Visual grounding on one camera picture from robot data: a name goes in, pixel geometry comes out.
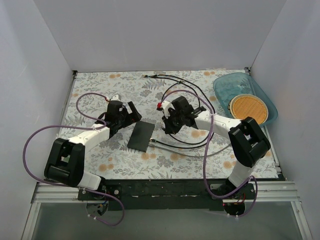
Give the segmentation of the black network switch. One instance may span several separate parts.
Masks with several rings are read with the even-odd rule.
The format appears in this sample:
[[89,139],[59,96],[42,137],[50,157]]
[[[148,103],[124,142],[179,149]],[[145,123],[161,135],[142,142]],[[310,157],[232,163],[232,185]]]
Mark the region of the black network switch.
[[153,123],[138,121],[134,126],[127,147],[146,153],[154,129],[155,125]]

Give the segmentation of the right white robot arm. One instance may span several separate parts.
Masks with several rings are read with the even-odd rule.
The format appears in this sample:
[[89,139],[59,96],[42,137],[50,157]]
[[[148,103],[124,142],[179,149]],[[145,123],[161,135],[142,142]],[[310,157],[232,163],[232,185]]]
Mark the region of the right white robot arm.
[[164,132],[176,134],[183,126],[208,131],[208,136],[217,134],[230,141],[236,164],[225,183],[211,190],[205,187],[215,199],[237,199],[245,192],[244,185],[253,179],[252,172],[257,162],[270,150],[271,144],[261,127],[252,118],[244,120],[220,116],[209,107],[193,108],[188,100],[180,96],[173,101],[162,101],[157,110],[163,112]]

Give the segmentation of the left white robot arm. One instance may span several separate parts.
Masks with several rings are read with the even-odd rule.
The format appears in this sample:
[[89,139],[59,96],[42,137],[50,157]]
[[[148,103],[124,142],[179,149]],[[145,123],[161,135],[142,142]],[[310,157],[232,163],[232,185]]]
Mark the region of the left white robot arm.
[[52,145],[44,176],[69,187],[89,189],[95,200],[106,196],[102,177],[85,171],[86,154],[101,142],[112,138],[120,129],[141,120],[133,102],[126,105],[119,100],[110,100],[106,112],[95,119],[92,128],[68,139],[57,138]]

